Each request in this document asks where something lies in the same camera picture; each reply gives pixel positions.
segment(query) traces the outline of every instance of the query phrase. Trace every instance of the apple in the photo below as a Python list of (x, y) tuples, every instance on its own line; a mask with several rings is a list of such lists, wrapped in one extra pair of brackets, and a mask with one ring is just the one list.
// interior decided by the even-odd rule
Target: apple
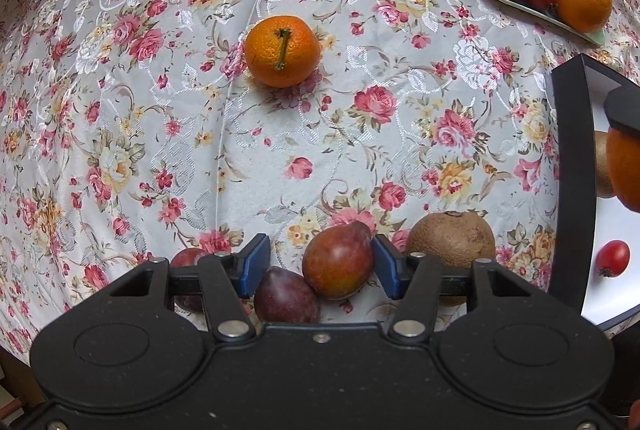
[[(169, 267), (195, 266), (200, 258), (208, 254), (202, 248), (185, 248), (175, 254)], [(174, 301), (178, 307), (190, 313), (202, 313), (204, 311), (202, 300), (199, 296), (176, 296)]]

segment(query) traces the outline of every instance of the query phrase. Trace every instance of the white floral fabric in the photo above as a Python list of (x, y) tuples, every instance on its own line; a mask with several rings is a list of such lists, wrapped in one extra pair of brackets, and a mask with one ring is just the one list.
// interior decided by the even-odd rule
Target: white floral fabric
[[(638, 2), (607, 44), (493, 0), (0, 0), (0, 344), (150, 256), (259, 232), (300, 272), (319, 230), (360, 220), (403, 248), (427, 212), (473, 210), (497, 259), (548, 285), (558, 144), (550, 69), (589, 52), (638, 81)], [(242, 43), (293, 14), (322, 45), (272, 90)], [(252, 302), (247, 311), (254, 316)], [(386, 319), (372, 277), (324, 322)], [(443, 309), (439, 327), (463, 308)], [(202, 323), (190, 315), (196, 323)]]

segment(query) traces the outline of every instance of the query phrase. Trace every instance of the kiwi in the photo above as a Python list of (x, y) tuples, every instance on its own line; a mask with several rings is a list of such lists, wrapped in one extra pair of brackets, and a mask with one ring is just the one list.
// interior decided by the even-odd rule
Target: kiwi
[[(487, 222), (474, 212), (439, 212), (420, 219), (409, 232), (406, 252), (439, 256), (445, 266), (471, 267), (476, 259), (495, 260), (495, 238)], [(460, 305), (464, 297), (443, 297), (443, 305)]]
[(615, 197), (607, 169), (607, 133), (594, 131), (596, 144), (596, 195), (604, 199)]

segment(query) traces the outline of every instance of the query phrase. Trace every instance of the metal bolt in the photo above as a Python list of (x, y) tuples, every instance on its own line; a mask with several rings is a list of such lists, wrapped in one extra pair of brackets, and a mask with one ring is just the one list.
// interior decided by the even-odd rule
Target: metal bolt
[(422, 322), (418, 322), (418, 320), (400, 320), (394, 324), (394, 331), (408, 338), (420, 336), (426, 330), (427, 327), (425, 327)]
[(317, 344), (325, 344), (329, 340), (331, 340), (331, 336), (329, 336), (327, 333), (314, 334), (314, 341)]
[(218, 326), (218, 332), (228, 338), (239, 338), (249, 332), (249, 325), (242, 320), (225, 320)]

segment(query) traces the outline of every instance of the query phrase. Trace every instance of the red apple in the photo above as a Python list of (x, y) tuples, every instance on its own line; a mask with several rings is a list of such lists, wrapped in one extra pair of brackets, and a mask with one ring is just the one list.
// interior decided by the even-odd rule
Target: red apple
[[(185, 248), (178, 251), (171, 260), (170, 267), (195, 266), (201, 257), (208, 255), (202, 248)], [(202, 313), (202, 300), (199, 296), (176, 296), (174, 298), (178, 307), (190, 313)]]
[(372, 271), (371, 231), (359, 221), (318, 233), (302, 258), (306, 282), (329, 300), (353, 295)]

